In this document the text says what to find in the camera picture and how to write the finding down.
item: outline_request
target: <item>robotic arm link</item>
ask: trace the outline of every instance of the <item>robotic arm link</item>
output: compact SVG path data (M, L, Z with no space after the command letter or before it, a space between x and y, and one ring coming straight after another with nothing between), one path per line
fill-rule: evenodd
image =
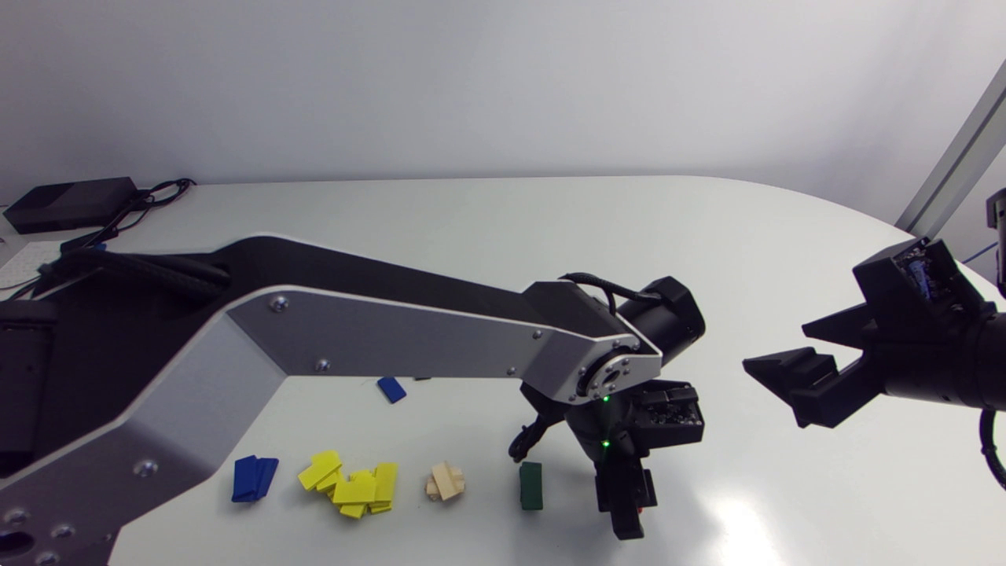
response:
M622 539L649 451L698 442L694 389L654 380L705 331L689 292L582 273L522 294L279 237L210 253L64 253L0 304L0 562L106 564L119 529L212 476L290 375L516 378L565 420ZM618 311L576 281L628 297Z

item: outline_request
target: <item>stack of yellow blocks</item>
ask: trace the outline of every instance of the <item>stack of yellow blocks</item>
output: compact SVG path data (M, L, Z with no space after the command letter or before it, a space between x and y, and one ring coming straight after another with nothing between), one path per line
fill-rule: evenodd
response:
M391 511L397 476L398 464L381 462L373 470L354 471L346 480L339 453L327 450L311 456L311 465L297 479L308 492L315 490L328 496L342 515L359 519L367 511Z

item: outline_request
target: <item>white wall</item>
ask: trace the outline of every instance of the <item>white wall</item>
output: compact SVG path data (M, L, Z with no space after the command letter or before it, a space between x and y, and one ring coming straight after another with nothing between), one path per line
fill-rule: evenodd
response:
M122 174L697 173L892 221L1003 21L1002 0L9 0L0 201Z

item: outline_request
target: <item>green block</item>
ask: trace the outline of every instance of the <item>green block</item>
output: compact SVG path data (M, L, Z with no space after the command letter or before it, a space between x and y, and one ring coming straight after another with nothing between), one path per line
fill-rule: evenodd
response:
M520 464L520 509L524 511L545 509L541 498L541 464L539 462Z

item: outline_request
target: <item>white tabletop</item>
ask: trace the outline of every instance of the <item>white tabletop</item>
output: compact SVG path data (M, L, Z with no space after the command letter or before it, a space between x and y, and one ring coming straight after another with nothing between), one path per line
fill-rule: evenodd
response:
M230 503L228 461L126 527L114 565L1006 562L1006 499L979 453L978 411L881 397L835 430L801 430L741 369L803 346L851 362L800 326L861 302L850 268L908 238L890 225L700 177L246 184L194 187L110 247L206 249L263 231L514 292L568 270L629 288L672 274L708 330L663 377L697 388L705 438L644 460L660 505L643 513L645 539L621 542L564 424L529 456L543 463L544 511L520 511L506 451L534 412L519 382L402 380L408 397L391 406L372 379L292 378L231 458L280 458L269 497ZM306 494L295 476L325 449L346 470L398 462L394 510L357 522ZM450 505L423 494L445 459L467 480Z

